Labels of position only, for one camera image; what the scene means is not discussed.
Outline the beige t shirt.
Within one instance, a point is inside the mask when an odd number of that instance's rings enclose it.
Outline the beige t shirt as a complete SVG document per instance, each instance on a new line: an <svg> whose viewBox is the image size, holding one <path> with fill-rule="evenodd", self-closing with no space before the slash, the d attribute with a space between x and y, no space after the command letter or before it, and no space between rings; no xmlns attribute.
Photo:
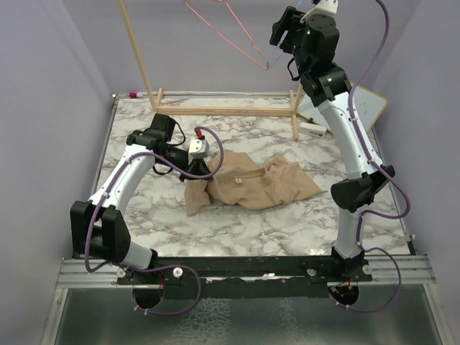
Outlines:
<svg viewBox="0 0 460 345"><path fill-rule="evenodd" d="M213 179L188 181L184 196L186 213L193 216L211 199L257 211L324 192L298 163L289 163L280 153L258 166L244 152L227 151Z"/></svg>

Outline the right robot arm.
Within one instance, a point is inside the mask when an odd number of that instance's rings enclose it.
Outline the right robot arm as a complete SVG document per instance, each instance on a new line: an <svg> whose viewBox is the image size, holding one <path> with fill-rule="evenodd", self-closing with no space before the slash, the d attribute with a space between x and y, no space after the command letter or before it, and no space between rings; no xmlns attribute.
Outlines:
<svg viewBox="0 0 460 345"><path fill-rule="evenodd" d="M346 178L331 186L339 207L339 230L332 248L331 275L339 281L353 276L364 262L360 246L361 212L395 176L374 152L354 106L353 89L346 72L334 62L339 30L334 15L336 1L315 1L308 12L287 6L272 25L270 44L292 56L297 68L292 80L318 109L332 131L344 159Z"/></svg>

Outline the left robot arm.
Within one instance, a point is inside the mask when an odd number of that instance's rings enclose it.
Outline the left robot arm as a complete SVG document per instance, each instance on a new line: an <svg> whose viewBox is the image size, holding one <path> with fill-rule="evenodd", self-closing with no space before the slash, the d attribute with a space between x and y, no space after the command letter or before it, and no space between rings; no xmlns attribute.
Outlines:
<svg viewBox="0 0 460 345"><path fill-rule="evenodd" d="M138 185L156 164L177 170L181 181L212 178L205 163L209 143L204 129L195 128L195 137L182 149L171 142L178 127L172 117L155 114L149 127L126 138L123 155L106 182L87 201L76 201L70 209L75 254L84 260L93 257L133 267L136 278L145 284L157 279L157 252L132 241L124 214Z"/></svg>

